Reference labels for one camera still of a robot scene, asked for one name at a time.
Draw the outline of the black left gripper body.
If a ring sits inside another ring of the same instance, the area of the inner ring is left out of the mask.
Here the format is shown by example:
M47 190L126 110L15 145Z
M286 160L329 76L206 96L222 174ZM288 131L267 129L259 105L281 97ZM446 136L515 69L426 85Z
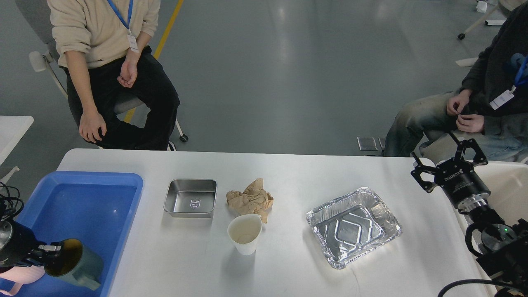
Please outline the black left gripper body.
M0 226L0 265L41 266L34 250L42 242L38 241L33 231L15 221L1 221Z

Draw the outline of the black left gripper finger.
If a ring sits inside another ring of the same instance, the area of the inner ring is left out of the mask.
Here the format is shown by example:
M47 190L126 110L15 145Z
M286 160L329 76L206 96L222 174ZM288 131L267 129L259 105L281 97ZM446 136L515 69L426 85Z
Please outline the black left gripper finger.
M38 260L42 264L51 264L61 255L61 245L39 245Z

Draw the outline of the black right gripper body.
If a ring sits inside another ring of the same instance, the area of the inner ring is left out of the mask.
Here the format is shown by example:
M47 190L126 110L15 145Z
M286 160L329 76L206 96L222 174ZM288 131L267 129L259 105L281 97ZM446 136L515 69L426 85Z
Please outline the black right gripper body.
M491 191L467 160L445 160L437 164L434 182L442 188L452 206L473 210L487 204Z

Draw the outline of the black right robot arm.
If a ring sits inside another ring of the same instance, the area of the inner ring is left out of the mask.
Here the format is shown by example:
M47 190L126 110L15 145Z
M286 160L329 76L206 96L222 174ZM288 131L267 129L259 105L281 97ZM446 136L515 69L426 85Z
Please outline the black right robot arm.
M517 224L506 224L488 203L491 192L475 172L475 167L488 163L477 141L460 140L453 132L448 134L456 143L455 155L430 167L413 153L417 164L411 175L428 193L440 187L454 209L469 216L471 224L466 228L464 242L489 278L455 281L438 295L443 297L460 285L487 284L500 287L497 297L526 297L527 221L519 219Z

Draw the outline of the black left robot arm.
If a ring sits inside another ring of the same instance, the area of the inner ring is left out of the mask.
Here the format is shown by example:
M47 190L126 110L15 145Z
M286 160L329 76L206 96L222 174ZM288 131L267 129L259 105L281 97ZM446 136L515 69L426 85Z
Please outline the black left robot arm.
M1 267L43 266L55 261L64 251L61 243L50 245L36 239L33 231L15 221L1 221Z

